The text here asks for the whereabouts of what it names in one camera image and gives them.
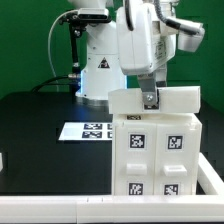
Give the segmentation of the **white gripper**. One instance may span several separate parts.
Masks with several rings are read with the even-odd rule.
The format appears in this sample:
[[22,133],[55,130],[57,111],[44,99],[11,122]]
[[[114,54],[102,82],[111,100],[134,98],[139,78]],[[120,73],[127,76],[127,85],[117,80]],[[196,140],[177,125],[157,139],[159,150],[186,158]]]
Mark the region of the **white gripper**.
[[139,75],[144,106],[157,109],[158,91],[152,72],[174,57],[176,36],[158,19],[154,4],[142,0],[123,0],[116,25],[121,70],[125,75]]

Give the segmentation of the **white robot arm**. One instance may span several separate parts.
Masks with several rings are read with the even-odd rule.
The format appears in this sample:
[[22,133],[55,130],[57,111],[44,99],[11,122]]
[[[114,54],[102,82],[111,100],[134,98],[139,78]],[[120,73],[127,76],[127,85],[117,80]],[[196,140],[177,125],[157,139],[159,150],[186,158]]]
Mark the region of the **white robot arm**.
[[165,67],[176,50],[176,34],[157,13],[160,1],[122,0],[123,6],[111,19],[109,0],[68,0],[77,8],[73,20],[75,31],[87,33],[87,64],[81,71],[79,96],[106,101],[111,91],[127,87],[126,78],[138,77],[145,105],[158,104],[158,70]]

